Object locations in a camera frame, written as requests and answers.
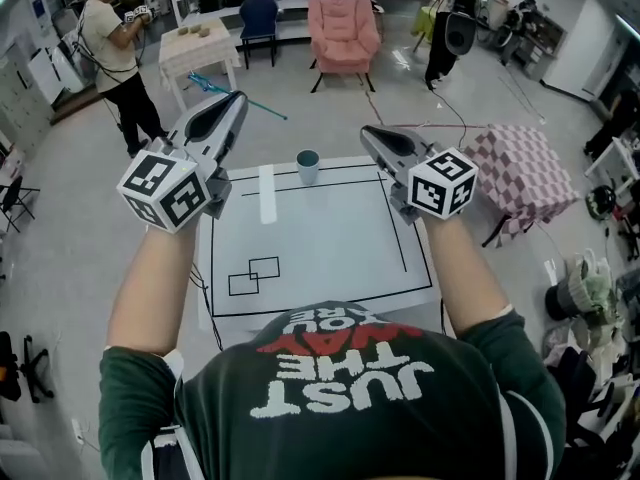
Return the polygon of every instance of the blue chair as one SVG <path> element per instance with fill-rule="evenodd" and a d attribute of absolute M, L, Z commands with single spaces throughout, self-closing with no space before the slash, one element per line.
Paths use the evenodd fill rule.
<path fill-rule="evenodd" d="M 254 39 L 269 39 L 271 47 L 271 66 L 275 66 L 276 54 L 276 18 L 278 4 L 275 0 L 245 0 L 240 6 L 240 17 L 244 22 L 244 29 L 240 34 L 244 49 L 244 63 L 249 69 L 249 41 Z"/>

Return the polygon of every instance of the controller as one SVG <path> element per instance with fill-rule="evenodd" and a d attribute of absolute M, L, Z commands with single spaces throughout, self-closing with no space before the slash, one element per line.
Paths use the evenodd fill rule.
<path fill-rule="evenodd" d="M 395 181 L 389 202 L 407 224 L 419 210 L 448 219 L 471 202 L 478 166 L 457 149 L 443 150 L 415 132 L 388 126 L 363 127 L 360 141 Z"/>
<path fill-rule="evenodd" d="M 124 15 L 125 23 L 133 23 L 133 21 L 143 14 L 147 14 L 149 16 L 149 21 L 152 21 L 155 18 L 155 13 L 153 9 L 150 9 L 146 5 L 140 5 L 136 7 L 133 11 L 129 11 Z"/>
<path fill-rule="evenodd" d="M 247 114 L 247 96 L 216 95 L 185 112 L 167 138 L 141 151 L 118 184 L 135 215 L 175 233 L 204 211 L 219 219 L 231 193 L 221 163 Z"/>

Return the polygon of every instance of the white t-shirt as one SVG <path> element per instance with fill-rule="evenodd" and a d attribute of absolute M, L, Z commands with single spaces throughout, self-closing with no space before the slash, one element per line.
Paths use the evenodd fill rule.
<path fill-rule="evenodd" d="M 98 68 L 98 92 L 113 89 L 138 72 L 133 42 L 121 50 L 109 41 L 109 35 L 120 26 L 122 21 L 113 7 L 99 0 L 87 0 L 78 30 L 93 57 L 105 68 Z"/>

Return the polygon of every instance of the pink armchair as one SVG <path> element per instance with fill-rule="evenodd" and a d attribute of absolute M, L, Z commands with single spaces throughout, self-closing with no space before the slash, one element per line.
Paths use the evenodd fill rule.
<path fill-rule="evenodd" d="M 320 77 L 325 73 L 363 73 L 371 92 L 369 64 L 380 48 L 371 0 L 309 0 L 311 50 Z"/>

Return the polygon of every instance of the checkered cube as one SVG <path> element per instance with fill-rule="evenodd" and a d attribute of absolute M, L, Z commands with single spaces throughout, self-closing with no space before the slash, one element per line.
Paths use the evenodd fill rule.
<path fill-rule="evenodd" d="M 448 219 L 471 201 L 477 175 L 476 164 L 449 148 L 409 170 L 409 202 Z"/>
<path fill-rule="evenodd" d="M 120 183 L 136 216 L 147 224 L 175 233 L 211 200 L 198 164 L 141 151 Z"/>

